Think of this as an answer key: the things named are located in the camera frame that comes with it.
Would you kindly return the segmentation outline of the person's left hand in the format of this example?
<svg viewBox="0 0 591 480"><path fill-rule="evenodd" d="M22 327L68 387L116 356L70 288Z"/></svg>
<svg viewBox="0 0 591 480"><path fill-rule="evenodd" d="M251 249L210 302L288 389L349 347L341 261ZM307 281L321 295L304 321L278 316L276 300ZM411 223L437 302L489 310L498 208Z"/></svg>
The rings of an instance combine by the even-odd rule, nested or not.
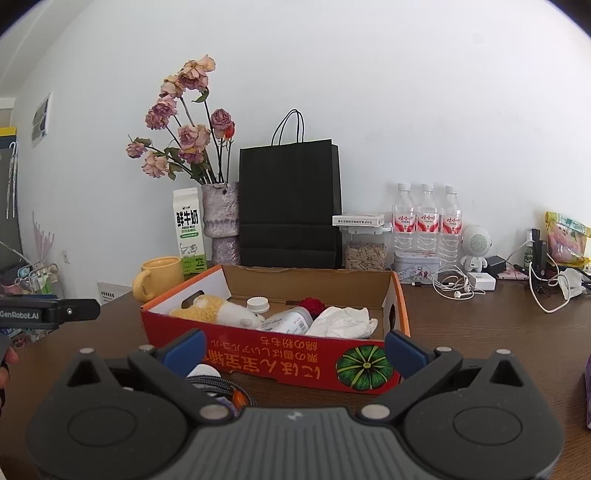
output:
<svg viewBox="0 0 591 480"><path fill-rule="evenodd" d="M0 409L3 409L6 403L6 386L10 381L10 366L19 362L17 352L9 347L1 361L0 367Z"/></svg>

